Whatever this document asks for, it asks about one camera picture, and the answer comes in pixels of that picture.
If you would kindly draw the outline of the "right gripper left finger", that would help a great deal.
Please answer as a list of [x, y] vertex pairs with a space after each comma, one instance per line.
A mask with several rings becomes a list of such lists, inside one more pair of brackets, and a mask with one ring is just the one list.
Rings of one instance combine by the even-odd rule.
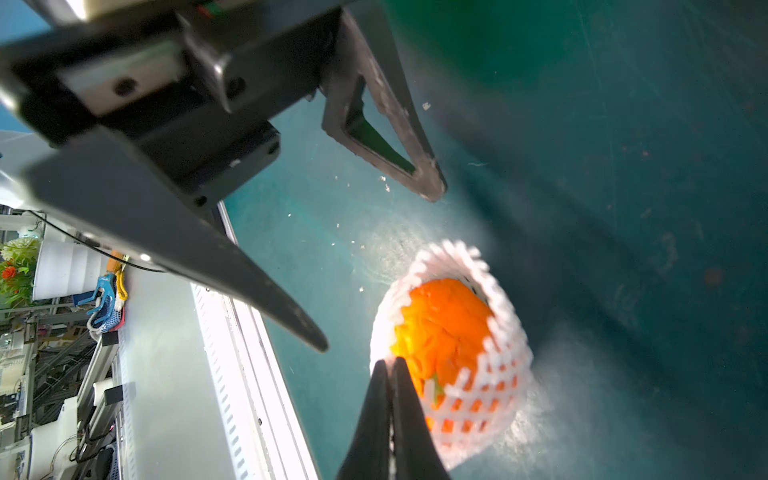
[[386, 480], [390, 469], [390, 394], [387, 364], [375, 363], [355, 433], [336, 475], [341, 480]]

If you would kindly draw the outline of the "white cups and clutter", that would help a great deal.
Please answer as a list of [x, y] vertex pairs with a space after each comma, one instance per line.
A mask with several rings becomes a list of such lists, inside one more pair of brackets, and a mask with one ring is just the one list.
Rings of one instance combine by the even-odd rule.
[[33, 211], [1, 227], [19, 230], [1, 247], [1, 289], [25, 317], [1, 339], [1, 476], [118, 478], [120, 260]]

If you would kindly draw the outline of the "aluminium mounting rail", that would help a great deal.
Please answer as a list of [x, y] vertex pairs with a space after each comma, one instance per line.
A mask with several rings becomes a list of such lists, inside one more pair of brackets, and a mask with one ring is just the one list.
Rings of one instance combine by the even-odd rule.
[[265, 322], [247, 304], [133, 270], [113, 372], [124, 479], [314, 479]]

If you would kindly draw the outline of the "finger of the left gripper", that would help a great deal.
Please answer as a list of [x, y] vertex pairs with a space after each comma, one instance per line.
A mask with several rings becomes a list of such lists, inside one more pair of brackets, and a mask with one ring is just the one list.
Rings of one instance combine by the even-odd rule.
[[[423, 130], [392, 31], [378, 5], [341, 7], [333, 53], [323, 72], [323, 130], [355, 155], [429, 202], [447, 184]], [[366, 120], [368, 91], [393, 128], [400, 154]]]

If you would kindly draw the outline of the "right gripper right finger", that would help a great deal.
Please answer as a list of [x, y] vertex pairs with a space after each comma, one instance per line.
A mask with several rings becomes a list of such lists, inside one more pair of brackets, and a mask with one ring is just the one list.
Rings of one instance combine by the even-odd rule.
[[395, 360], [390, 377], [395, 479], [449, 480], [403, 358]]

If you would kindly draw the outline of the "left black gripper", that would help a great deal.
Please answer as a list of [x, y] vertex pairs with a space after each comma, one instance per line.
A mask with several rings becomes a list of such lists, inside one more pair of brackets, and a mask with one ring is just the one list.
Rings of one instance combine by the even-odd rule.
[[348, 9], [137, 1], [88, 16], [67, 1], [41, 2], [54, 27], [1, 47], [3, 105], [42, 150], [60, 148], [24, 163], [24, 193], [327, 351], [313, 319], [177, 188], [204, 208], [277, 159], [271, 121], [320, 88]]

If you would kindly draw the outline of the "netted orange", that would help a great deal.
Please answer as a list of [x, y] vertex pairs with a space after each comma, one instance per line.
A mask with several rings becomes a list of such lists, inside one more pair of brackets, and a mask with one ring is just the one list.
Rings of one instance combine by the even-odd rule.
[[447, 470], [511, 427], [533, 380], [516, 310], [480, 251], [462, 241], [423, 247], [373, 320], [370, 361], [405, 360]]

